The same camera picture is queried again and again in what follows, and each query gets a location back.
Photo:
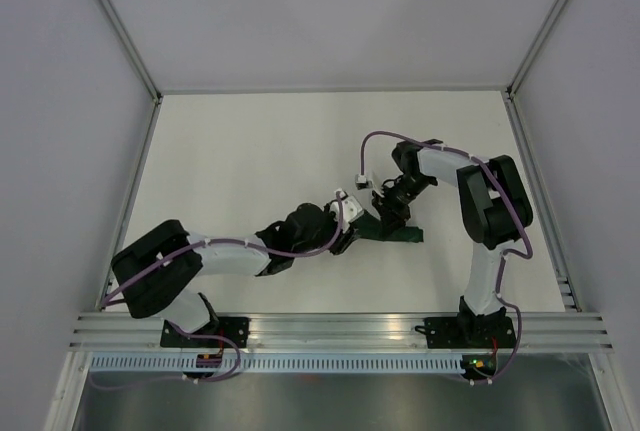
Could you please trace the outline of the dark green cloth napkin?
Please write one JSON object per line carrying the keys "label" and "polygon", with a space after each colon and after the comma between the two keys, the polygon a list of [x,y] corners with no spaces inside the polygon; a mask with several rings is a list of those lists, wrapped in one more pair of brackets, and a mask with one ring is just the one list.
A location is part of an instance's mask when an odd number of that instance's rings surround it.
{"label": "dark green cloth napkin", "polygon": [[387,228],[376,216],[364,211],[353,223],[359,239],[378,242],[422,243],[424,231],[416,226]]}

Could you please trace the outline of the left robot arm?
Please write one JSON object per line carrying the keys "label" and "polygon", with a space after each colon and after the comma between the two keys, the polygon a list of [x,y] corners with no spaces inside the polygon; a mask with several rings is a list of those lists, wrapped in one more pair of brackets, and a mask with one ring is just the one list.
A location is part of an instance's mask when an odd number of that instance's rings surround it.
{"label": "left robot arm", "polygon": [[243,238],[207,237],[166,220],[112,258],[118,286],[101,306],[123,304],[134,319],[159,317],[195,346],[209,346],[218,335],[218,317],[205,294],[189,288],[194,279],[273,276],[297,259],[337,255],[350,245],[363,214],[354,197],[339,194],[324,207],[303,203]]}

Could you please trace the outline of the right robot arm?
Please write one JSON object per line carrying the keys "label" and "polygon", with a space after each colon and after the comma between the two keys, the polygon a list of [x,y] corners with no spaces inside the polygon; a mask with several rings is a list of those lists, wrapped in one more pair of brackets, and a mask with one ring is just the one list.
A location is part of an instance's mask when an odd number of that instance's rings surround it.
{"label": "right robot arm", "polygon": [[402,141],[392,159],[400,174],[372,194],[388,237],[404,230],[410,205],[427,187],[445,182],[458,191],[464,229],[473,243],[469,281],[453,317],[427,317],[416,326],[431,349],[514,348],[516,327],[501,295],[509,256],[533,255],[526,229],[533,210],[514,160],[487,161],[437,140]]}

